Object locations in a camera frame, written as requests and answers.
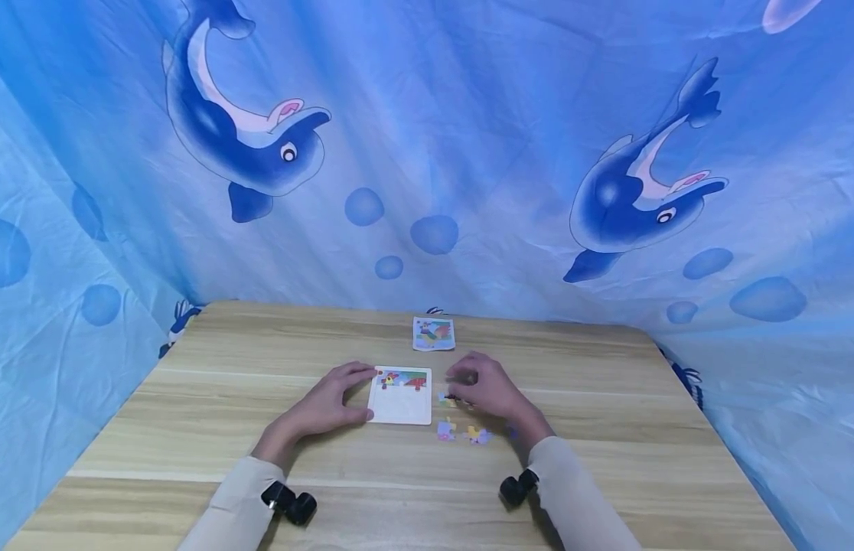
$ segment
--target dolphin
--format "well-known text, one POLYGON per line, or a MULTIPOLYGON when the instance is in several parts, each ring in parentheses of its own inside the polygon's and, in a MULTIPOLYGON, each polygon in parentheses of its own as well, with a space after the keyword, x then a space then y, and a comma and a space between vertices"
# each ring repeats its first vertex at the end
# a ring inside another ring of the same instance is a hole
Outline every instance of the dolphin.
POLYGON ((585 248, 563 278, 567 283, 602 277, 625 252, 684 231, 698 218, 704 197, 727 187, 724 178, 703 170, 665 185, 651 168, 672 132, 687 122, 701 128, 721 115, 721 93, 709 92, 718 58, 707 60, 685 82, 669 119, 641 138, 620 138, 583 178, 571 207, 569 227, 585 248))
POLYGON ((165 42, 167 111, 191 156, 229 181, 231 219, 249 222, 270 213, 281 197, 317 174, 323 142, 316 128, 326 109, 304 109, 287 99, 266 115, 241 109, 220 91, 207 64, 207 39, 217 29, 232 40, 250 36, 255 24, 233 0, 184 0, 188 18, 172 45, 165 42))

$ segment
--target white sleeve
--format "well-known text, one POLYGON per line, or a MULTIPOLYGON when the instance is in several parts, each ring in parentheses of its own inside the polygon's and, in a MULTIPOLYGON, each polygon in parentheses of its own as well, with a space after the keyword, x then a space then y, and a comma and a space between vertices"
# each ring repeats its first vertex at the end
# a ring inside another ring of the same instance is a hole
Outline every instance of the white sleeve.
POLYGON ((568 442, 559 436, 537 442, 528 463, 539 479, 539 505, 566 551, 641 551, 568 442))
POLYGON ((277 465, 252 457, 237 461, 178 551, 257 551, 274 517, 261 494, 275 481, 286 482, 277 465))

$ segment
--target person's left hand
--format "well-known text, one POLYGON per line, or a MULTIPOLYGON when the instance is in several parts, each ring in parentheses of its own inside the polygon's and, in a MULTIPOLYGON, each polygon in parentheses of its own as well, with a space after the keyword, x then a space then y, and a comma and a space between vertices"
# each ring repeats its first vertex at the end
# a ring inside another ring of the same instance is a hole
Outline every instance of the person's left hand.
POLYGON ((267 426, 253 457, 280 464, 283 456, 303 436, 318 435, 346 425, 362 424, 374 414, 365 407, 344 405, 344 393, 377 375, 375 367, 361 361, 335 367, 305 398, 267 426))
POLYGON ((344 393, 376 375, 375 367, 361 361, 335 367, 283 416, 297 429, 299 437, 365 423, 373 418, 373 412, 365 407, 345 406, 344 393))

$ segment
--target dolphin fin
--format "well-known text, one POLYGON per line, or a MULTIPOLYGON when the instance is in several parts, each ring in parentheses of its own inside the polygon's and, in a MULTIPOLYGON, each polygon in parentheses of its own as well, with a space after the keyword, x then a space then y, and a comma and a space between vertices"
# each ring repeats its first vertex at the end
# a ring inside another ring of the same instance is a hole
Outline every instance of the dolphin fin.
POLYGON ((170 72, 173 64, 173 47, 170 42, 164 41, 164 50, 161 51, 161 64, 164 65, 164 74, 170 72))
POLYGON ((720 92, 709 92, 717 77, 712 75, 718 65, 718 58, 707 60, 693 75, 678 93, 678 113, 686 117, 687 122, 693 128, 701 128, 715 120, 721 111, 718 110, 718 100, 721 99, 720 92))
POLYGON ((571 270, 562 278, 566 283, 577 283, 588 279, 601 278, 623 256, 622 252, 595 252, 586 249, 574 259, 571 270))
POLYGON ((233 181, 228 184, 228 198, 231 201, 231 220, 238 224, 258 220, 274 209, 274 197, 233 181))
POLYGON ((687 116, 687 122, 693 128, 702 128, 715 120, 721 111, 718 110, 718 100, 721 99, 720 92, 709 92, 694 101, 693 111, 687 116))
POLYGON ((234 0, 183 0, 191 15, 199 14, 209 19, 212 28, 232 40, 246 38, 253 33, 256 24, 240 15, 234 0))
POLYGON ((619 140, 617 140, 616 142, 611 144, 611 147, 608 147, 608 150, 603 152, 601 154, 601 157, 598 158, 598 160, 601 161, 603 158, 613 155, 614 153, 620 151, 626 145, 629 145, 631 143, 632 143, 632 134, 624 135, 623 138, 620 138, 619 140))

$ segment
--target blue fabric backdrop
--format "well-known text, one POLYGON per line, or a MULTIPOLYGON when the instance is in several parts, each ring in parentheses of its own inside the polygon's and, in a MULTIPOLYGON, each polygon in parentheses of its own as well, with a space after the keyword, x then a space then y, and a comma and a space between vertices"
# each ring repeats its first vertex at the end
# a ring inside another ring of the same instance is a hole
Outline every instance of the blue fabric backdrop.
POLYGON ((0 0, 0 546, 218 299, 640 327, 854 549, 854 0, 0 0))

